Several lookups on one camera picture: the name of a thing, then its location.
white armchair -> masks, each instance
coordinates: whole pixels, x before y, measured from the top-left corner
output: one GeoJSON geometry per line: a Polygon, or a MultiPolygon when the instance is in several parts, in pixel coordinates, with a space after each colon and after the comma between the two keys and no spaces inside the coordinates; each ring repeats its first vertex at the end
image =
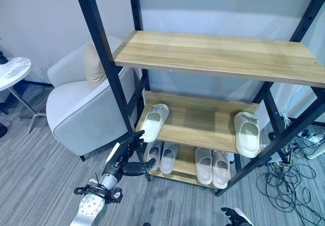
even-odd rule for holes
{"type": "MultiPolygon", "coordinates": [[[[122,43],[109,37],[112,52],[122,43]]],[[[86,80],[83,57],[86,44],[52,66],[47,74],[55,87],[46,103],[46,116],[54,137],[67,149],[81,156],[127,132],[122,115],[105,80],[92,90],[86,80]]],[[[135,90],[133,69],[123,67],[119,73],[127,101],[135,90]]],[[[136,122],[137,111],[132,114],[136,122]]]]}

slipper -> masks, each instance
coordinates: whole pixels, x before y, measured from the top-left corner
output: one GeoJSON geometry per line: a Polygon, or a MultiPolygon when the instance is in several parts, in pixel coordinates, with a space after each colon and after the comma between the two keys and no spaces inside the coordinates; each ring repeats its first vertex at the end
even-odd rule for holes
{"type": "Polygon", "coordinates": [[[149,161],[152,158],[156,159],[154,165],[151,168],[151,171],[156,171],[158,169],[162,149],[163,149],[163,141],[151,142],[147,145],[145,151],[146,161],[149,161]]]}
{"type": "Polygon", "coordinates": [[[212,183],[219,189],[225,189],[228,185],[230,164],[228,154],[224,151],[212,151],[212,183]]]}
{"type": "Polygon", "coordinates": [[[258,120],[247,112],[239,112],[234,117],[236,148],[239,154],[253,158],[259,153],[258,120]]]}
{"type": "Polygon", "coordinates": [[[173,171],[175,159],[177,157],[178,146],[174,143],[165,142],[161,156],[160,171],[163,174],[170,174],[173,171]]]}
{"type": "Polygon", "coordinates": [[[152,106],[142,124],[141,130],[144,134],[141,139],[146,143],[155,141],[158,138],[161,127],[169,114],[169,108],[166,104],[156,104],[152,106]]]}
{"type": "Polygon", "coordinates": [[[199,182],[201,184],[210,184],[212,182],[212,156],[210,149],[200,147],[195,150],[195,166],[199,182]]]}

wooden shelf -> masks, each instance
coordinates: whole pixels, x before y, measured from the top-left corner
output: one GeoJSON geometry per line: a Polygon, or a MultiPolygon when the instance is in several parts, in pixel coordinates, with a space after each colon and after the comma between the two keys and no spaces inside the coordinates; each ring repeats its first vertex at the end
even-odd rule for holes
{"type": "Polygon", "coordinates": [[[157,171],[150,172],[150,174],[157,177],[196,184],[208,188],[216,188],[213,184],[204,185],[198,181],[194,158],[195,149],[196,148],[192,146],[178,144],[178,154],[177,159],[175,160],[173,172],[171,174],[163,174],[158,169],[157,171]]]}
{"type": "Polygon", "coordinates": [[[258,104],[218,101],[203,98],[145,91],[146,106],[137,130],[149,109],[157,104],[169,106],[170,113],[158,139],[195,147],[237,153],[234,115],[240,111],[254,113],[258,104]]]}
{"type": "Polygon", "coordinates": [[[325,87],[325,68],[302,43],[134,31],[118,66],[325,87]]]}

robotic hand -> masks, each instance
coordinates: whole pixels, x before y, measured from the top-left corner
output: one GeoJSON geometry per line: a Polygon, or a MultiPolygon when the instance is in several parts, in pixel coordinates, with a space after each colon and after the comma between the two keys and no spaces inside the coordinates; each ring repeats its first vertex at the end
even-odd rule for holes
{"type": "Polygon", "coordinates": [[[253,223],[239,208],[231,209],[229,207],[222,207],[221,210],[229,216],[229,220],[231,221],[226,226],[253,226],[253,223]]]}
{"type": "Polygon", "coordinates": [[[151,169],[155,163],[154,158],[146,163],[128,162],[134,151],[141,147],[143,139],[140,137],[143,134],[144,131],[139,131],[122,143],[116,143],[106,160],[101,180],[96,176],[96,179],[90,179],[91,184],[74,190],[74,194],[84,197],[70,226],[97,225],[105,215],[107,204],[121,202],[122,189],[115,186],[122,176],[140,176],[151,169]]]}

cushion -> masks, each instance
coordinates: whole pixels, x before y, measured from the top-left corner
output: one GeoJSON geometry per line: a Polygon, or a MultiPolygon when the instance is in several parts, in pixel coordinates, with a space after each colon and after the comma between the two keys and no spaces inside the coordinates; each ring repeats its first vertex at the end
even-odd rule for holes
{"type": "Polygon", "coordinates": [[[96,49],[88,42],[84,54],[84,66],[87,82],[93,90],[107,79],[96,49]]]}

